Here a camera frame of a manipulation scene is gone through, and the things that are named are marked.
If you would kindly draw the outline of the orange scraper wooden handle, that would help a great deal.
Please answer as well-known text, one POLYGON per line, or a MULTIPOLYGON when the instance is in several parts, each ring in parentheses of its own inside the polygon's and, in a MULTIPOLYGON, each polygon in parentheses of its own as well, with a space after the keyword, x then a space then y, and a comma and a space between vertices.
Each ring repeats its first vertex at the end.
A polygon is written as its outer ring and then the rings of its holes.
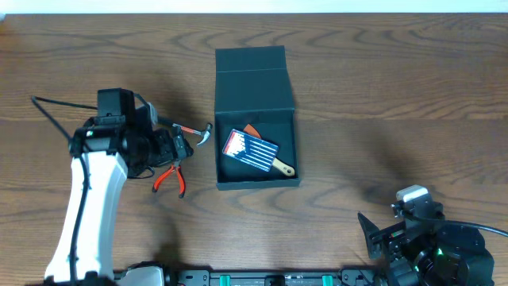
MULTIPOLYGON (((244 132, 248 133, 249 135, 253 137, 261 138, 259 132, 250 124, 247 124, 246 127, 244 127, 244 132)), ((272 166, 277 168, 281 173, 283 173, 285 176, 294 176, 295 170, 293 167, 291 167, 288 164, 283 163, 279 158, 275 158, 272 166)))

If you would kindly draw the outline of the blue precision screwdriver set case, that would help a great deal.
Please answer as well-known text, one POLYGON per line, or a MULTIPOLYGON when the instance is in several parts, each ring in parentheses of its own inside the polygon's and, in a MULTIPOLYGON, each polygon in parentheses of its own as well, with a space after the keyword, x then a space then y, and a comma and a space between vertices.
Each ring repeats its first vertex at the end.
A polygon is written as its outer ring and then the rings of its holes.
POLYGON ((278 145, 232 129, 222 153, 244 164, 269 172, 278 151, 278 145))

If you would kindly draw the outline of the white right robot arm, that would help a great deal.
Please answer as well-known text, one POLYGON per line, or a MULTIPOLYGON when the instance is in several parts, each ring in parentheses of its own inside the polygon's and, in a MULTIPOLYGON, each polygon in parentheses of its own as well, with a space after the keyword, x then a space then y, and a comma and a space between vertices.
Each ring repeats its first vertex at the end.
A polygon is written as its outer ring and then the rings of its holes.
POLYGON ((375 285, 494 284, 495 261, 476 228, 405 220, 381 230, 363 214, 358 219, 368 256, 384 259, 375 285))

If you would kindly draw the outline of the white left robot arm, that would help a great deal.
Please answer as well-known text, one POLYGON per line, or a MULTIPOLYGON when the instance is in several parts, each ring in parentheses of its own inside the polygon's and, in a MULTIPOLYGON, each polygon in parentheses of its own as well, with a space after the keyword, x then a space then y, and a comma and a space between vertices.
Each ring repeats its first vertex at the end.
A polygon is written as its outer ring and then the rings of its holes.
POLYGON ((97 114, 67 137, 71 194, 62 234, 45 274, 45 285, 174 285, 162 264, 141 262, 115 272, 112 257, 117 207, 126 180, 147 179, 169 169, 152 186, 158 191, 194 150, 185 127, 161 118, 155 107, 123 88, 98 91, 97 114))

